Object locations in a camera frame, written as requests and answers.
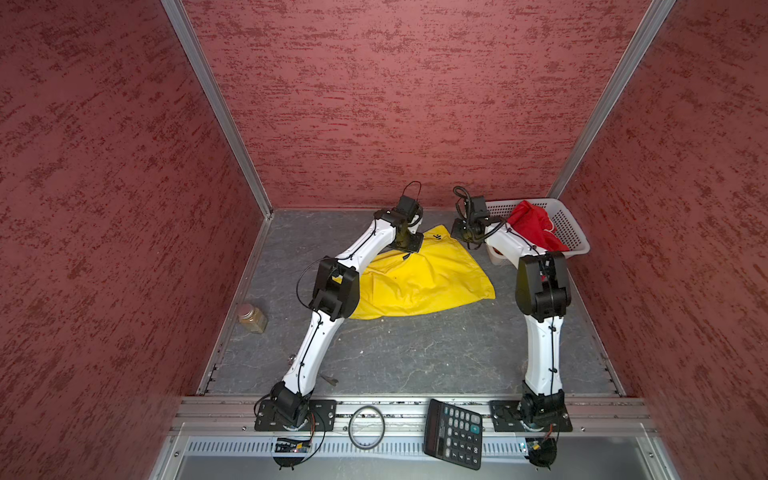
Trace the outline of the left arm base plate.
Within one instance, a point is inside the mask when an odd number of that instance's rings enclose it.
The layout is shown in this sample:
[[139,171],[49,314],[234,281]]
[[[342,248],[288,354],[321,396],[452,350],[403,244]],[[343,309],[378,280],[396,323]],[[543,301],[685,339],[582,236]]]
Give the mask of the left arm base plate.
[[257,432],[331,431],[334,428],[337,402],[335,400],[304,400],[296,414],[283,414],[276,402],[268,399],[259,403],[253,429]]

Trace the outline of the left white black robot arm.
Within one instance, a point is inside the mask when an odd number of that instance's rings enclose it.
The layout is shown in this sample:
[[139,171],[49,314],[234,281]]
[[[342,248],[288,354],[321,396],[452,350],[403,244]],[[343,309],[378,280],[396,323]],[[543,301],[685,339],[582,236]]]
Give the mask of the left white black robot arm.
[[423,208],[403,198],[399,206],[376,211],[369,227],[349,248],[318,262],[307,305],[311,312],[307,333],[287,373],[269,395],[278,417],[289,427],[301,427],[310,414],[321,363],[336,331],[359,305],[362,274],[385,249],[417,253],[424,240],[418,231],[422,220]]

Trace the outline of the yellow shorts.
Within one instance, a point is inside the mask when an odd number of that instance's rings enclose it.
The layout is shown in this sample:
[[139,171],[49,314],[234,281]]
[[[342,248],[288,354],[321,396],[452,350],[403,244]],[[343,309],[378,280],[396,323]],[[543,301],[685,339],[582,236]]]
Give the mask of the yellow shorts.
[[374,320],[445,311],[496,298],[483,269],[443,225],[424,233],[420,250],[381,253],[360,280],[351,317]]

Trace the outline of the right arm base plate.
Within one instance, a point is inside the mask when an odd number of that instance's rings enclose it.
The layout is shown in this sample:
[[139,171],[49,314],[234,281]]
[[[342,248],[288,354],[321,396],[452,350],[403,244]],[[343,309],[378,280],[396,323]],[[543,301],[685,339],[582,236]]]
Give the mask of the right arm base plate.
[[573,425],[564,403],[536,405],[527,400],[494,400],[489,403],[495,432],[525,434],[571,433]]

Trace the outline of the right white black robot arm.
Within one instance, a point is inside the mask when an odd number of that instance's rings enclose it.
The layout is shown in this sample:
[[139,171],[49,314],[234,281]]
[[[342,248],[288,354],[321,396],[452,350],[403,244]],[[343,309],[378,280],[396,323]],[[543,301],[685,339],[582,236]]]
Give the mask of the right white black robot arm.
[[513,417],[528,431],[570,432],[560,368],[560,337],[572,301],[564,254],[532,243],[499,217],[457,218],[451,236],[492,247],[517,270],[515,303],[526,323],[527,369]]

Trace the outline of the red shorts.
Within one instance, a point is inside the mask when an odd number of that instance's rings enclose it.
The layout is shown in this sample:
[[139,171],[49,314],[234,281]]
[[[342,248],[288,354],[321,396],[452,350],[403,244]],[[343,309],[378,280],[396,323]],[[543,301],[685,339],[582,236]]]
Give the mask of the red shorts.
[[530,243],[548,251],[566,252],[569,247],[556,236],[556,226],[544,208],[521,201],[507,218],[510,227]]

